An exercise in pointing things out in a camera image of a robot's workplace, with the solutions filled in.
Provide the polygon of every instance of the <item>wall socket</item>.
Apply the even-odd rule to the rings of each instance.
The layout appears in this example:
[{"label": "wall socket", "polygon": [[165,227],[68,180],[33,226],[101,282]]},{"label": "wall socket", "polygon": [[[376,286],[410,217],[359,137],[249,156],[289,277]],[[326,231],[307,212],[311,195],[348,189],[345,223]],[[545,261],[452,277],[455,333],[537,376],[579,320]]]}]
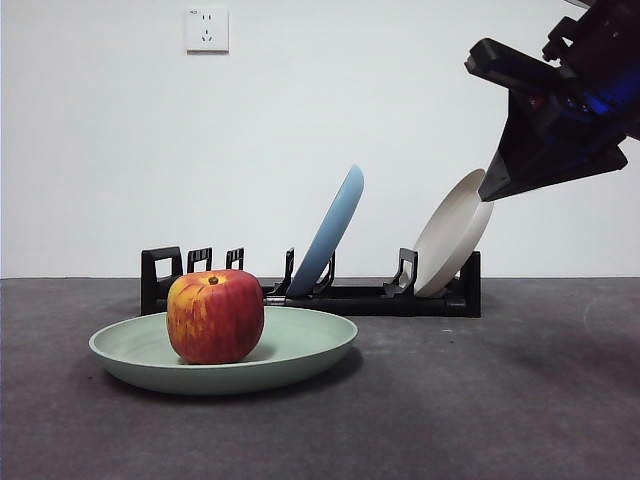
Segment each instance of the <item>wall socket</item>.
[{"label": "wall socket", "polygon": [[192,8],[184,16],[187,52],[229,52],[229,10]]}]

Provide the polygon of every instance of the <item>gray floor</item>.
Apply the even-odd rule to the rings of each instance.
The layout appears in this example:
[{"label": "gray floor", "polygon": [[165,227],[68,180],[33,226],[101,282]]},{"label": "gray floor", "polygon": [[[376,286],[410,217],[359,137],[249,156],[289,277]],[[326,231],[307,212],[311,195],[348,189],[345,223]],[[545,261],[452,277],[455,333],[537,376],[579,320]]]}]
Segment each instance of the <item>gray floor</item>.
[{"label": "gray floor", "polygon": [[640,478],[640,279],[483,288],[481,319],[352,317],[314,379],[188,398],[87,347],[135,280],[3,281],[2,478]]}]

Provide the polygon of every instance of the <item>apple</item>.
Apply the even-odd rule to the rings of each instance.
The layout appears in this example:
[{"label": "apple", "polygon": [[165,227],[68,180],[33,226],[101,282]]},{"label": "apple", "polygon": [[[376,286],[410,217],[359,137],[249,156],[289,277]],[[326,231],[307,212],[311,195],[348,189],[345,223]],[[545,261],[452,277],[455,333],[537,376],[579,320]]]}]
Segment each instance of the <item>apple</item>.
[{"label": "apple", "polygon": [[263,327],[262,288],[248,272],[187,273],[169,289],[169,340],[191,363],[238,361],[257,345]]}]

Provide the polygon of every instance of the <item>plate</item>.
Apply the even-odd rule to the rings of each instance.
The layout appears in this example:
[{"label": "plate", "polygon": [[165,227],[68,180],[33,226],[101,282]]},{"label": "plate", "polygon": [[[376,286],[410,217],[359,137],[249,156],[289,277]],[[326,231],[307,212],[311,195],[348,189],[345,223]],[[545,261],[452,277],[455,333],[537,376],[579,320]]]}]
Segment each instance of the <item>plate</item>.
[{"label": "plate", "polygon": [[114,377],[137,387],[182,395],[255,392],[304,380],[334,365],[358,328],[315,310],[265,307],[258,345],[237,363],[187,364],[171,347],[166,313],[125,320],[94,333],[89,348]]},{"label": "plate", "polygon": [[418,237],[416,297],[430,297],[449,283],[473,252],[484,233],[493,202],[478,195],[485,171],[474,170],[449,192]]},{"label": "plate", "polygon": [[360,167],[354,165],[342,182],[340,190],[320,224],[309,250],[287,289],[287,296],[300,297],[311,293],[349,226],[363,190],[364,175]]}]

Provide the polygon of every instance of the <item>dish rack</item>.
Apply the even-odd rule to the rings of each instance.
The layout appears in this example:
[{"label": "dish rack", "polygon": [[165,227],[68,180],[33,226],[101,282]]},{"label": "dish rack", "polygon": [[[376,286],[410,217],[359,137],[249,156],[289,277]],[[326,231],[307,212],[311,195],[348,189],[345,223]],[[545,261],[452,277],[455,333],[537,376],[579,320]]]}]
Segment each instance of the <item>dish rack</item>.
[{"label": "dish rack", "polygon": [[[190,251],[187,257],[187,272],[193,272],[194,264],[200,261],[205,261],[206,269],[210,270],[212,255],[212,248]],[[141,257],[141,314],[165,311],[169,288],[182,275],[180,248],[144,250]],[[171,274],[158,278],[155,262],[163,259],[171,259]],[[282,280],[273,284],[262,284],[265,305],[308,308],[337,315],[474,318],[481,316],[480,252],[478,251],[474,251],[469,256],[460,269],[459,276],[453,278],[442,291],[427,298],[416,297],[413,293],[417,278],[418,252],[407,248],[400,248],[398,270],[390,281],[377,283],[377,280],[363,278],[360,284],[355,285],[336,284],[334,252],[322,280],[316,283],[310,294],[302,297],[289,297],[286,294],[293,278],[293,264],[294,249],[291,248],[285,254]],[[244,248],[227,252],[226,268],[240,270],[244,268]]]}]

